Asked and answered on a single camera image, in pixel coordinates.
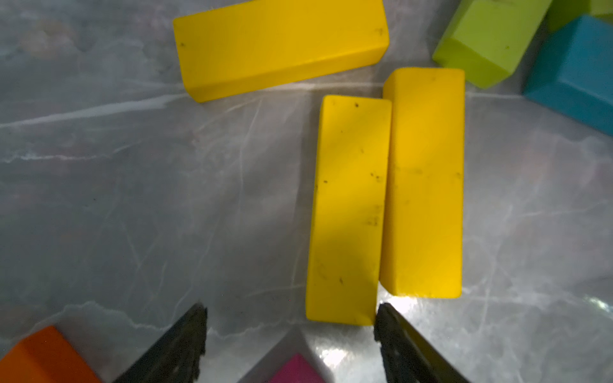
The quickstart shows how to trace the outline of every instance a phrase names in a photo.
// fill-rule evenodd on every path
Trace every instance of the wooden block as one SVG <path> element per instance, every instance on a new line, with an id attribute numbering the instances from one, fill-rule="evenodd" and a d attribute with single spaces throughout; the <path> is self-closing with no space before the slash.
<path id="1" fill-rule="evenodd" d="M 555 32 L 586 13 L 613 24 L 613 0 L 554 0 L 547 14 L 549 30 Z"/>
<path id="2" fill-rule="evenodd" d="M 391 117 L 388 100 L 324 98 L 306 279 L 310 320 L 375 323 Z"/>
<path id="3" fill-rule="evenodd" d="M 249 1 L 174 21 L 183 84 L 198 102 L 376 64 L 382 0 Z"/>
<path id="4" fill-rule="evenodd" d="M 519 65 L 551 0 L 462 0 L 432 59 L 489 88 Z"/>
<path id="5" fill-rule="evenodd" d="M 381 284 L 394 295 L 462 293 L 464 72 L 402 68 L 394 103 Z"/>
<path id="6" fill-rule="evenodd" d="M 101 383 L 53 326 L 23 339 L 0 360 L 0 382 Z"/>
<path id="7" fill-rule="evenodd" d="M 543 45 L 524 96 L 613 135 L 613 26 L 583 16 Z"/>
<path id="8" fill-rule="evenodd" d="M 300 354 L 296 354 L 268 383 L 325 383 Z"/>

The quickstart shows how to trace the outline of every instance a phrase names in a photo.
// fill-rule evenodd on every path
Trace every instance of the green block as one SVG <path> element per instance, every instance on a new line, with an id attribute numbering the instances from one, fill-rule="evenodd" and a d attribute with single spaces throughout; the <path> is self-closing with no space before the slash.
<path id="1" fill-rule="evenodd" d="M 547 16 L 550 31 L 557 31 L 588 13 L 613 24 L 613 0 L 554 0 Z"/>
<path id="2" fill-rule="evenodd" d="M 484 89 L 515 72 L 551 0 L 462 0 L 432 59 Z"/>

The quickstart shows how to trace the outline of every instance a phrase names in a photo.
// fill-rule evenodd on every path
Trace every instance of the magenta block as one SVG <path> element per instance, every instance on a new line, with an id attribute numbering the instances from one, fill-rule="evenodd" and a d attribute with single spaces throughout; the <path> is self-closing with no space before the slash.
<path id="1" fill-rule="evenodd" d="M 268 383 L 326 383 L 300 354 L 277 371 Z"/>

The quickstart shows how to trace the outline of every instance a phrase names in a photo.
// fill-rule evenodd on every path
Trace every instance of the yellow block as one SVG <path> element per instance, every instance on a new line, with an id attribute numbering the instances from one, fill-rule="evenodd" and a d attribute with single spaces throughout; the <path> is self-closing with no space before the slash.
<path id="1" fill-rule="evenodd" d="M 389 45 L 382 0 L 253 0 L 173 24 L 198 102 L 376 64 Z"/>
<path id="2" fill-rule="evenodd" d="M 394 103 L 381 284 L 394 295 L 462 294 L 464 71 L 402 68 Z"/>
<path id="3" fill-rule="evenodd" d="M 306 279 L 310 320 L 375 323 L 391 119 L 388 100 L 324 98 Z"/>

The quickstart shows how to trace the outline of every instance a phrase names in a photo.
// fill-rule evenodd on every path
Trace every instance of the blue block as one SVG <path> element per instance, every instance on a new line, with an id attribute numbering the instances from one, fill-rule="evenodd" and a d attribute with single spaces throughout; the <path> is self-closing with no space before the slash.
<path id="1" fill-rule="evenodd" d="M 613 135 L 613 25 L 586 15 L 556 32 L 524 96 Z"/>

